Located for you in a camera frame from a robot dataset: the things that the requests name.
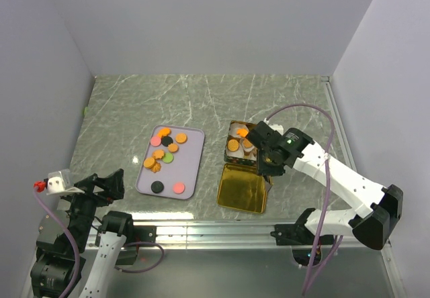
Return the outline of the black sandwich cookie bottom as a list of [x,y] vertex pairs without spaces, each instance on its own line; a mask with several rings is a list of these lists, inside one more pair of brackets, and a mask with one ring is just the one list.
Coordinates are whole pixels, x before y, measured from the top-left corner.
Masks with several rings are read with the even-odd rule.
[[153,193],[155,194],[159,194],[164,190],[164,184],[161,181],[154,181],[151,185],[150,185],[150,189]]

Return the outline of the gold tin lid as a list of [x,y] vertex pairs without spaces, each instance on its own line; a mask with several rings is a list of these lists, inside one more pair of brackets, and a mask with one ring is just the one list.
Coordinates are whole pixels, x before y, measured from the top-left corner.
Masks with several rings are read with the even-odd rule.
[[221,207],[262,214],[265,212],[269,190],[263,176],[253,166],[226,163],[223,167],[217,194]]

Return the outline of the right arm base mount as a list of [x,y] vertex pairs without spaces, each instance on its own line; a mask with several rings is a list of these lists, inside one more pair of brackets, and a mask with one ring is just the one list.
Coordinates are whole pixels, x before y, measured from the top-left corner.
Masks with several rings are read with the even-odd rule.
[[291,246],[294,261],[299,266],[307,267],[310,262],[314,235],[296,224],[276,224],[270,236],[277,246]]

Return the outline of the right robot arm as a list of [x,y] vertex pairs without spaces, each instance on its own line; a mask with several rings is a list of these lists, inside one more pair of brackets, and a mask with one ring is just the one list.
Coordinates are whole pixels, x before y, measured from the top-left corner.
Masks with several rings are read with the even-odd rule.
[[281,176],[289,167],[328,186],[349,205],[326,212],[306,209],[294,224],[297,244],[310,244],[319,235],[353,236],[372,250],[383,249],[402,215],[399,187],[385,187],[361,176],[296,128],[281,134],[260,121],[246,139],[257,149],[258,175]]

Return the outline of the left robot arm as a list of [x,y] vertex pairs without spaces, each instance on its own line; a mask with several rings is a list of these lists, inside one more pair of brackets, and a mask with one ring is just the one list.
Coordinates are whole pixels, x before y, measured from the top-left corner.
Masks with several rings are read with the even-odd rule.
[[[30,271],[36,297],[70,297],[85,265],[85,251],[97,208],[124,198],[124,170],[119,168],[107,177],[92,174],[73,183],[68,169],[48,174],[34,184],[34,196],[41,192],[59,195],[68,201],[66,211],[52,212],[41,201],[46,212],[36,240],[36,261]],[[105,297],[121,249],[135,237],[132,216],[110,211],[98,229],[99,246],[93,266],[80,297]]]

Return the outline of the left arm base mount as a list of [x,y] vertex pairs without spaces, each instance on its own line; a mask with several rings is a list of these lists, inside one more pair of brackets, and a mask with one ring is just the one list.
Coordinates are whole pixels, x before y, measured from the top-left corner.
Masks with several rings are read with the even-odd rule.
[[136,262],[138,253],[143,245],[135,244],[130,245],[134,242],[151,242],[155,243],[157,235],[156,226],[135,226],[133,235],[128,238],[123,245],[118,259],[116,261],[117,266],[131,266]]

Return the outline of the round tan biscuit top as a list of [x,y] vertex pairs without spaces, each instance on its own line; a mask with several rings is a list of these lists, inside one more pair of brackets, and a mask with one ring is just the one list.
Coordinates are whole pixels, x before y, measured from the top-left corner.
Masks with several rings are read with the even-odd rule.
[[185,134],[185,133],[178,133],[175,136],[175,141],[178,144],[184,144],[184,143],[186,143],[187,142],[187,134]]

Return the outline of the orange round cookie bottom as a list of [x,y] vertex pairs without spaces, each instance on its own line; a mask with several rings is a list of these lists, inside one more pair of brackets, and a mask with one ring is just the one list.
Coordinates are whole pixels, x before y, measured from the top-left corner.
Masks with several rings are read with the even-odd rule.
[[252,148],[253,144],[246,138],[242,141],[243,148]]

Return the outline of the green cookie tin box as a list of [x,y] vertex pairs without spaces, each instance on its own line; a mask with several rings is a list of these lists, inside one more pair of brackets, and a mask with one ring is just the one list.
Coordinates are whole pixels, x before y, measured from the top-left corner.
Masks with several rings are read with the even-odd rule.
[[[231,121],[230,124],[234,123],[234,122],[245,124],[248,127],[249,132],[256,126],[255,123],[249,123],[249,122],[245,122],[245,121],[236,121],[236,120]],[[229,162],[229,163],[242,164],[242,165],[256,167],[257,166],[257,157],[258,157],[258,149],[256,147],[255,147],[255,150],[252,153],[250,153],[250,155],[245,155],[245,153],[244,153],[244,156],[242,158],[235,158],[235,157],[230,157],[230,156],[226,155],[226,145],[230,139],[233,139],[233,138],[231,138],[227,133],[225,147],[224,147],[224,161]]]

